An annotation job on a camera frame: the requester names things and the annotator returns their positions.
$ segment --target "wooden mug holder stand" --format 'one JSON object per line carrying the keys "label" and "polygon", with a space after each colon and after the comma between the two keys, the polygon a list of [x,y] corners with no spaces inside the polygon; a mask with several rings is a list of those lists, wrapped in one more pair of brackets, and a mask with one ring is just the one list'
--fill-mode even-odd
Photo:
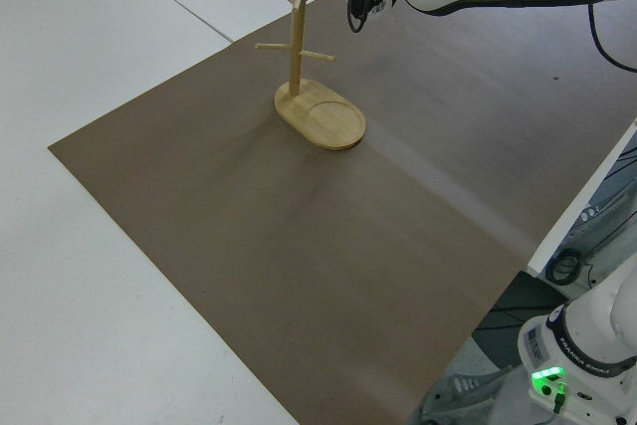
{"label": "wooden mug holder stand", "polygon": [[301,78],[303,57],[333,62],[331,55],[304,50],[306,5],[292,4],[290,44],[257,44],[257,49],[290,51],[290,79],[275,93],[277,113],[309,142],[323,149],[341,150],[357,145],[365,133],[365,117],[351,102],[319,82]]}

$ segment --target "brown paper sheet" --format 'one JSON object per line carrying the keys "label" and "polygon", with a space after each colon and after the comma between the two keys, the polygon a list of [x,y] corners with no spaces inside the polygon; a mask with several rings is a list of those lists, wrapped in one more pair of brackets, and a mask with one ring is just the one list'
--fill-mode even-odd
{"label": "brown paper sheet", "polygon": [[304,76],[367,117],[274,112],[289,19],[51,150],[302,425],[401,423],[635,116],[585,12],[309,7]]}

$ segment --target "wooden base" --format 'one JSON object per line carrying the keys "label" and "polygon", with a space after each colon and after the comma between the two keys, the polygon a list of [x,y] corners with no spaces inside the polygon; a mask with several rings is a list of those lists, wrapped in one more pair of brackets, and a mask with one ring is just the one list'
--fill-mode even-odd
{"label": "wooden base", "polygon": [[275,93],[277,113],[310,143],[330,150],[356,146],[365,133],[365,117],[348,100],[325,85],[301,79],[301,92],[290,95],[288,83]]}

